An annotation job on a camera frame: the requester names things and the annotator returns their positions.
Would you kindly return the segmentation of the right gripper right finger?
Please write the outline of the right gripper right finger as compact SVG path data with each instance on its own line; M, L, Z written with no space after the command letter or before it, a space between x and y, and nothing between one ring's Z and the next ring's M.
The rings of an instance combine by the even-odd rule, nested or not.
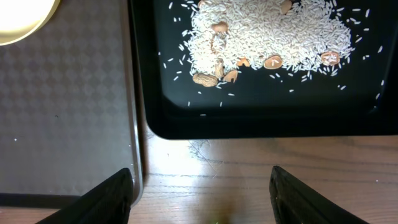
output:
M279 166L272 168L269 192L276 224L367 224Z

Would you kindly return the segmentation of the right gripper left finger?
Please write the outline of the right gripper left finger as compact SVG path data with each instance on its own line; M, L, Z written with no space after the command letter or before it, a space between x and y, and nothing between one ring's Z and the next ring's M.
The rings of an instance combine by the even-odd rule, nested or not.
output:
M132 195L131 172L123 168L73 204L37 224L127 224Z

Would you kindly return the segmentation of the rice and nut scraps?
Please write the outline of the rice and nut scraps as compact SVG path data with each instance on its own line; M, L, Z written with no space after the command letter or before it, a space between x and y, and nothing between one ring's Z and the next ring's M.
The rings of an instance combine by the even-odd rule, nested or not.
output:
M155 1L169 116L366 116L383 108L396 2Z

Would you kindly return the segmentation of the yellow round plate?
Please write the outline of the yellow round plate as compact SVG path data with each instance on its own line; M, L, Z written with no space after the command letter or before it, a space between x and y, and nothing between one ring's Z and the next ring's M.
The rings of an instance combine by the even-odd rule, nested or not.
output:
M18 42L43 27L61 0L1 0L1 45Z

